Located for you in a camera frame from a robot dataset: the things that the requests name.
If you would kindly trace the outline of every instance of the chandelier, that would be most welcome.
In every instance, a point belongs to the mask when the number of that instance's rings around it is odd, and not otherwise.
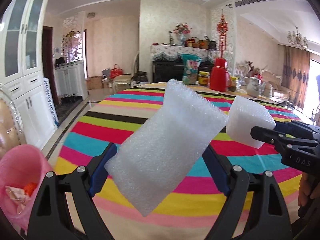
[[[308,41],[305,37],[302,39],[301,33],[298,32],[298,27],[296,26],[296,32],[288,33],[288,41],[290,44],[294,45],[300,49],[307,49],[309,47]]]

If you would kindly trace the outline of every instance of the person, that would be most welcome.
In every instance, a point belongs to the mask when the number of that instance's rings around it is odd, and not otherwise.
[[[311,192],[311,184],[308,181],[308,174],[302,173],[302,177],[300,179],[300,187],[299,187],[299,195],[298,195],[298,204],[301,207],[304,207],[308,202],[308,196],[311,199],[315,199],[320,197],[320,183],[316,186],[313,192]]]

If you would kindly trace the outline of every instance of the brown curtain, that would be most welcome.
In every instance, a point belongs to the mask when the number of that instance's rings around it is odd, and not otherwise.
[[[290,89],[289,102],[303,109],[310,69],[310,52],[284,46],[282,85]]]

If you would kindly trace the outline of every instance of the smoke detector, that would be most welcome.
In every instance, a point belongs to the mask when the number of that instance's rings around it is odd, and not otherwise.
[[[88,13],[87,18],[88,19],[93,19],[95,18],[96,14],[95,13]]]

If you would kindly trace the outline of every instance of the red handbag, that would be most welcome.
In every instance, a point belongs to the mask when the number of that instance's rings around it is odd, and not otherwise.
[[[121,76],[121,75],[123,75],[123,70],[119,67],[118,64],[114,64],[113,69],[111,69],[111,72],[110,72],[110,78],[113,79],[116,76]]]

